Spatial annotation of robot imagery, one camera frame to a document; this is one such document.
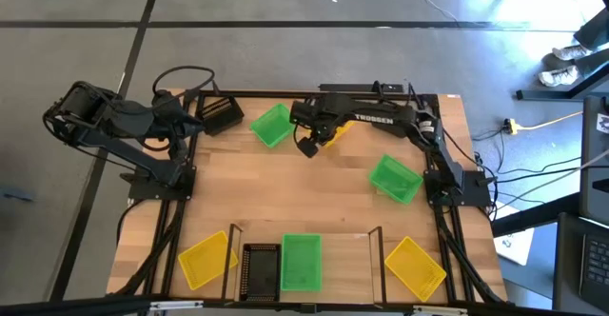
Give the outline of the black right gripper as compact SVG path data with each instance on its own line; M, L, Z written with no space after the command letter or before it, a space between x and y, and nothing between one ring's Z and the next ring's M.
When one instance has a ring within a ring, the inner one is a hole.
M339 95L326 94L292 103L291 124L308 131L309 138L319 138L321 146L329 146L337 135Z

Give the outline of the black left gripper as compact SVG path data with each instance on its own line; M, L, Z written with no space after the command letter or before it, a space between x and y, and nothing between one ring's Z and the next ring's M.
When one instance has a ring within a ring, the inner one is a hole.
M164 122L172 126L179 138L186 138L191 133L205 130L204 123L195 116L189 118L180 99L168 90L159 90L152 99L152 112L158 124Z

